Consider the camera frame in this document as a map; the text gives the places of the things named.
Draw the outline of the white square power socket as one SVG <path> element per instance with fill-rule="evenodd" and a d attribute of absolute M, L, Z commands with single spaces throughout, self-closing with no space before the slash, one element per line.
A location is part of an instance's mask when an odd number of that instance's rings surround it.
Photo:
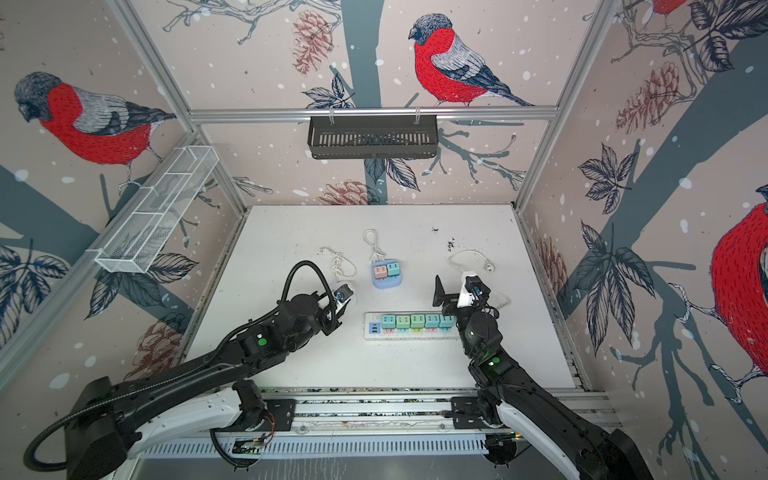
<path fill-rule="evenodd" d="M 357 302 L 354 285 L 349 281 L 335 282 L 332 287 L 335 301 L 338 305 L 354 305 Z"/>

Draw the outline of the light green plug adapter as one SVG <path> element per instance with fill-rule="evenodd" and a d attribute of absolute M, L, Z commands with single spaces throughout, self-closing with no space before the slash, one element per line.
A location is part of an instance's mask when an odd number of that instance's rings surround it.
<path fill-rule="evenodd" d="M 424 329 L 425 316 L 423 314 L 411 315 L 411 329 L 423 330 Z"/>

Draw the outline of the long white power strip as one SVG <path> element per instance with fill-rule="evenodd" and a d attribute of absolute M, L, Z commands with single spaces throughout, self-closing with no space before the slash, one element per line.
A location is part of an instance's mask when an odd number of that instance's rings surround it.
<path fill-rule="evenodd" d="M 370 341 L 458 340 L 456 322 L 439 312 L 366 312 L 362 331 Z"/>

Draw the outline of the dark teal plug adapter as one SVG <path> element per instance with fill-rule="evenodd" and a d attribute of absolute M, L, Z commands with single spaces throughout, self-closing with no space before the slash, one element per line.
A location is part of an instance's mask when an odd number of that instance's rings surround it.
<path fill-rule="evenodd" d="M 401 275 L 401 268 L 398 262 L 392 261 L 386 264 L 387 276 L 389 278 L 398 277 Z"/>

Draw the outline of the blue square power socket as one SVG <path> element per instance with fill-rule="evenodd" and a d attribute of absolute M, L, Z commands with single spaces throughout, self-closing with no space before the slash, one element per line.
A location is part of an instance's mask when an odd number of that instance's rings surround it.
<path fill-rule="evenodd" d="M 371 265 L 372 283 L 377 289 L 390 289 L 402 283 L 402 270 L 396 260 L 385 259 L 375 261 Z"/>

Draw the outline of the pink plug adapter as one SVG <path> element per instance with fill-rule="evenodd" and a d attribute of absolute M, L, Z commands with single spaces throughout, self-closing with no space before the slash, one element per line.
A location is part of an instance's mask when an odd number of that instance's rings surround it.
<path fill-rule="evenodd" d="M 387 276 L 387 268 L 386 265 L 374 265 L 373 266 L 373 277 L 375 280 L 383 280 L 386 279 Z"/>

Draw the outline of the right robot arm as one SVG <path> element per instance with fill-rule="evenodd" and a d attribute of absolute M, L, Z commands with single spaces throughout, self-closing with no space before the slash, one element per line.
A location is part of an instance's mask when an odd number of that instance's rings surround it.
<path fill-rule="evenodd" d="M 585 420 L 537 384 L 501 345 L 491 290 L 466 273 L 458 293 L 447 293 L 435 278 L 432 305 L 456 318 L 468 371 L 477 390 L 480 417 L 503 425 L 531 444 L 567 479 L 650 479 L 634 441 Z"/>

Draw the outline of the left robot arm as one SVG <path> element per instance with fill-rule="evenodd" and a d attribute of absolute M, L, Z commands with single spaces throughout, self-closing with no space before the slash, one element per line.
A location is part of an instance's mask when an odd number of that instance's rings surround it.
<path fill-rule="evenodd" d="M 90 382 L 72 411 L 30 442 L 24 466 L 63 471 L 69 479 L 101 479 L 157 443 L 272 420 L 253 376 L 283 363 L 318 333 L 335 332 L 355 294 L 347 283 L 332 288 L 318 273 L 321 291 L 290 297 L 303 267 L 319 269 L 309 260 L 295 264 L 277 305 L 225 334 L 212 351 L 140 380 Z"/>

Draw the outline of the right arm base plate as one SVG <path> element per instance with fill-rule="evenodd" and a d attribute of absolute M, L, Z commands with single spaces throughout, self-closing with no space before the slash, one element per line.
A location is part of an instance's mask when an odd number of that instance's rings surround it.
<path fill-rule="evenodd" d="M 501 430 L 521 428 L 528 431 L 535 424 L 502 399 L 483 392 L 476 396 L 457 396 L 450 400 L 451 408 L 447 418 L 453 421 L 455 429 Z"/>

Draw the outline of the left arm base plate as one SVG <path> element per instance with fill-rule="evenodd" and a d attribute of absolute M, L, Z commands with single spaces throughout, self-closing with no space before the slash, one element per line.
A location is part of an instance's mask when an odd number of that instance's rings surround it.
<path fill-rule="evenodd" d="M 258 399 L 241 401 L 237 416 L 218 432 L 288 432 L 294 421 L 297 402 L 295 399 Z"/>

